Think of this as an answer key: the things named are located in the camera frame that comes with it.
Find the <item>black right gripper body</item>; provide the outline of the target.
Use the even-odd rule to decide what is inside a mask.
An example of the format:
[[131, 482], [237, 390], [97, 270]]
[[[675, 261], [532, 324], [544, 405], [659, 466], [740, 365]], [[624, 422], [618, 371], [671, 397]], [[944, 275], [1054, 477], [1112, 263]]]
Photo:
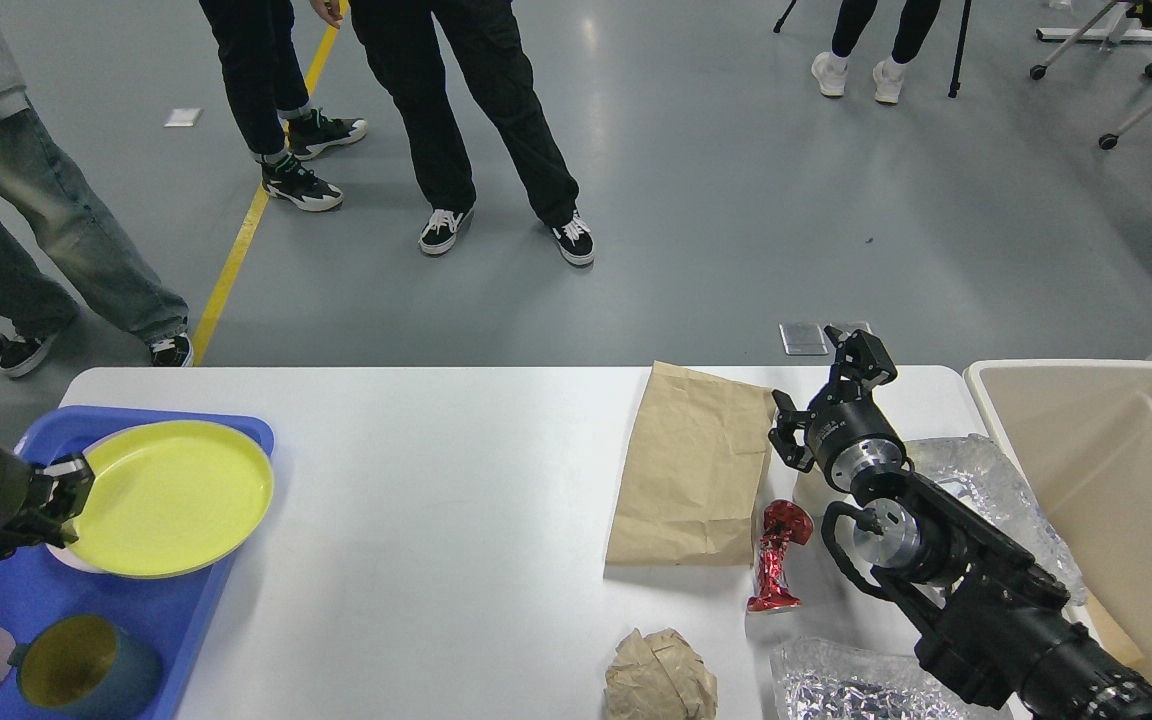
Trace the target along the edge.
[[818, 469], [831, 488], [854, 495], [861, 480], [908, 465], [905, 445], [872, 397], [806, 410], [803, 470]]

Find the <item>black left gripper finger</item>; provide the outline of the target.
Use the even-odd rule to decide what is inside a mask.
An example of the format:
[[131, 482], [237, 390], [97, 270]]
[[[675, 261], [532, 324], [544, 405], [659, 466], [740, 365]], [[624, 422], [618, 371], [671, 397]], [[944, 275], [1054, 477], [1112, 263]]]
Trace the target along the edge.
[[33, 473], [33, 498], [41, 518], [65, 523], [84, 510], [94, 483], [94, 471], [84, 454], [68, 454], [38, 467]]

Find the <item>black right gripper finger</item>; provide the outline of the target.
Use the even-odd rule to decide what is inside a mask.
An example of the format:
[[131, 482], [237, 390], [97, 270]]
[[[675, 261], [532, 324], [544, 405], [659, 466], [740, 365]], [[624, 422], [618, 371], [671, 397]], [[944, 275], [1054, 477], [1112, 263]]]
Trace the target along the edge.
[[768, 441], [787, 468], [809, 473], [814, 468], [814, 454], [805, 439], [799, 439], [799, 434], [806, 437], [814, 414], [810, 409], [797, 409], [791, 396], [782, 389], [772, 389], [771, 397], [776, 407], [776, 415], [768, 432]]
[[872, 401], [877, 387], [886, 386], [899, 377], [895, 361], [890, 359], [881, 338], [876, 334], [864, 329], [846, 332], [836, 325], [826, 325], [823, 332], [835, 346], [835, 361], [823, 387], [823, 406]]

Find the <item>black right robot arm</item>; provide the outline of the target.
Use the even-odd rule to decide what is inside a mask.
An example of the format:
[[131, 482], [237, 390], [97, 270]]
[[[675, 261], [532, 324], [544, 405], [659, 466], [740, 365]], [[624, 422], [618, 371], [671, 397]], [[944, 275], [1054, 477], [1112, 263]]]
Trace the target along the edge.
[[829, 378], [809, 406], [773, 392], [770, 441], [788, 468], [823, 470], [840, 492], [824, 546], [861, 592], [920, 632], [923, 670], [960, 700], [1018, 697], [1037, 719], [1152, 719], [1152, 684], [1064, 619], [1064, 583], [978, 511], [918, 473], [872, 397], [897, 376], [882, 341], [824, 325]]

